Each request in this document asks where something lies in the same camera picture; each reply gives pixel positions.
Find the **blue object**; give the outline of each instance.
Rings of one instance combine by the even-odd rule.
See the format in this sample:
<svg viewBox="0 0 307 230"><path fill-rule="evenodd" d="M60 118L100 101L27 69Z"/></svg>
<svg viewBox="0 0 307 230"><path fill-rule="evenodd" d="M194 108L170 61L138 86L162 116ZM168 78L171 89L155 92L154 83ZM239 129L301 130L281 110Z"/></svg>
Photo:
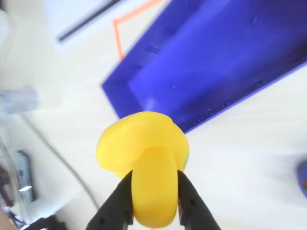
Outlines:
<svg viewBox="0 0 307 230"><path fill-rule="evenodd" d="M298 167L298 184L307 198L307 161L301 163Z"/></svg>
<svg viewBox="0 0 307 230"><path fill-rule="evenodd" d="M307 60L307 0L173 0L103 83L188 132Z"/></svg>

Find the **black cable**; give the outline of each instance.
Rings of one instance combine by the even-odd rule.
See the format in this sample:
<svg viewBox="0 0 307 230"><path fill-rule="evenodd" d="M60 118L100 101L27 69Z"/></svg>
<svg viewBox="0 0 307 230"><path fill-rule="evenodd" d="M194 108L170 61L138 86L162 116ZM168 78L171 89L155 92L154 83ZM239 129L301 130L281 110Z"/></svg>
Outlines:
<svg viewBox="0 0 307 230"><path fill-rule="evenodd" d="M86 184L83 182L81 177L77 174L77 172L67 163L67 161L60 155L60 153L52 147L52 145L46 140L46 138L42 135L42 133L32 124L32 122L27 118L24 114L19 114L21 118L24 120L24 122L32 129L32 131L37 135L37 137L45 144L45 146L58 158L62 164L72 173L72 175L76 178L76 180L80 183L80 185L83 187L89 198L91 199L92 203L94 204L95 208L98 210L99 205L96 202L92 192L90 189L86 186Z"/></svg>
<svg viewBox="0 0 307 230"><path fill-rule="evenodd" d="M18 188L19 188L19 184L18 184L18 174L17 174L17 171L15 170L15 166L14 166L14 162L13 162L13 159L6 147L6 145L4 144L4 141L3 139L1 138L0 136L0 147L3 151L3 156L10 168L10 171L11 171L11 174L13 174L13 181L15 182L15 188L17 189L18 191ZM16 195L17 195L17 200L18 200L18 203L19 203L19 208L20 208L20 215L22 217L22 209L21 209L21 202L20 202L20 198L19 198L19 193L16 192ZM28 210L27 210L27 207L26 207L26 204L25 204L25 201L24 201L24 197L20 194L22 200L23 200L23 204L24 204L24 209L25 209L25 212L27 214L27 217L28 217L28 221L29 223L31 223L31 219L30 219L30 216L29 216L29 213L28 213Z"/></svg>

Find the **black strip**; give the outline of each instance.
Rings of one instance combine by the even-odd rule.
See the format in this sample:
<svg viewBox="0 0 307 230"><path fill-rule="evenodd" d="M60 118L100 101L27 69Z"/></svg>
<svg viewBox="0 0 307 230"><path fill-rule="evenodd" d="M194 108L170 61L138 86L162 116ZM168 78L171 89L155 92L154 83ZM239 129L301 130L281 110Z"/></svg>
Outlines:
<svg viewBox="0 0 307 230"><path fill-rule="evenodd" d="M71 36L73 33L77 32L78 30L80 30L82 27L84 27L85 25L90 23L92 20L97 18L100 14L104 13L105 11L107 11L108 9L110 9L112 6L114 6L115 4L117 4L120 1L122 1L122 0L113 0L112 2L108 3L107 5L103 6L100 9L98 9L96 12L91 14L88 18L84 19L78 25L76 25L75 27L71 28L69 31L67 31L66 33L64 33L60 37L58 37L58 40L60 42L63 42L66 38Z"/></svg>

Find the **yellow rubber duck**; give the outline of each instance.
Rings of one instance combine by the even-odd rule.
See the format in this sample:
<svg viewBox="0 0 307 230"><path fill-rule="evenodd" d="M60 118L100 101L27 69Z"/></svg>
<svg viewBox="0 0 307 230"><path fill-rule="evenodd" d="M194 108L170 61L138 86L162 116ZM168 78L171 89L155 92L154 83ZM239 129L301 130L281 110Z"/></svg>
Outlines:
<svg viewBox="0 0 307 230"><path fill-rule="evenodd" d="M172 119L156 112L129 115L108 127L96 150L100 167L123 178L131 170L135 218L149 228L169 225L178 203L177 170L189 159L189 143Z"/></svg>

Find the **light wood surface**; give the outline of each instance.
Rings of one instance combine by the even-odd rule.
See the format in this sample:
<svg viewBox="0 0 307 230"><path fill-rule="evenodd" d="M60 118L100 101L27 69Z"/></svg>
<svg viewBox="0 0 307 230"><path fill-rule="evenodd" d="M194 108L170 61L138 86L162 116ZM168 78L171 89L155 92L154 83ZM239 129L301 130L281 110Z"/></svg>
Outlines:
<svg viewBox="0 0 307 230"><path fill-rule="evenodd" d="M120 26L124 52L161 9ZM119 62L112 22L57 53L40 0L10 0L9 12L15 37L0 66L1 87L31 85L44 96L30 119L102 204L119 182L95 159L100 134L117 120L100 86ZM307 160L306 86L303 67L187 134L186 174L222 229L306 229L307 199L295 173ZM85 229L95 209L75 179L18 116L7 126L10 150L24 149L33 158L40 199L30 204L32 220L59 210L70 229ZM131 229L144 228L135 223ZM177 217L167 229L182 229Z"/></svg>

